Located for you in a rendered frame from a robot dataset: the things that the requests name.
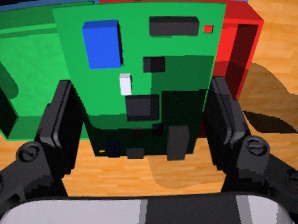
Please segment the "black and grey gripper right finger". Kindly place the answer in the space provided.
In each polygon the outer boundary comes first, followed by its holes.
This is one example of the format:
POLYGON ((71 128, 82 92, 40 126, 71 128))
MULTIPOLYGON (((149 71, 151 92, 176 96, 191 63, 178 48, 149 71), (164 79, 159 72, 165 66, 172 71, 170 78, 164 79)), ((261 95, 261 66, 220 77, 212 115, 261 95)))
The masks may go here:
POLYGON ((226 174, 220 192, 271 196, 283 204, 298 224, 298 171, 272 155, 266 140, 251 135, 224 76, 211 78, 202 120, 212 163, 217 171, 226 174))

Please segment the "green open-top bin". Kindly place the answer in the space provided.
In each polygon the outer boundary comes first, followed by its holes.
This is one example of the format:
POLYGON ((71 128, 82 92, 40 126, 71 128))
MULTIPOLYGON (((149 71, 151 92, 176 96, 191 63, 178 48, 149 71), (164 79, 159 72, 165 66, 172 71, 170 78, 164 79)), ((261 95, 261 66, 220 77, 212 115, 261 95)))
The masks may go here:
POLYGON ((34 141, 59 80, 70 80, 52 8, 93 3, 0 11, 0 133, 6 141, 34 141))

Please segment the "green circuit board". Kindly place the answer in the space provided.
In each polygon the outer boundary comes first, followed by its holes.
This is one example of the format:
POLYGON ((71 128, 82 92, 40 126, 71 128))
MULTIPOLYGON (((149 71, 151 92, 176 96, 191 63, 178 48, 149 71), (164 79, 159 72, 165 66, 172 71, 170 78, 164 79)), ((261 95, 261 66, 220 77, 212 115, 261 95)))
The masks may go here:
POLYGON ((197 1, 52 8, 95 157, 193 154, 225 9, 197 1))

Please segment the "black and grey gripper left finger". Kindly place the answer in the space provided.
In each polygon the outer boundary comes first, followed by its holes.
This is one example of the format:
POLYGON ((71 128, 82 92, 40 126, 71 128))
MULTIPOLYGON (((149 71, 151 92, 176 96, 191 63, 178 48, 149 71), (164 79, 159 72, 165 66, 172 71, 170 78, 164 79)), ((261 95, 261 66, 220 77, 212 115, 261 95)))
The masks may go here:
POLYGON ((25 198, 68 196, 62 178, 75 168, 82 126, 73 84, 59 80, 34 141, 22 144, 16 160, 0 171, 0 220, 25 198))

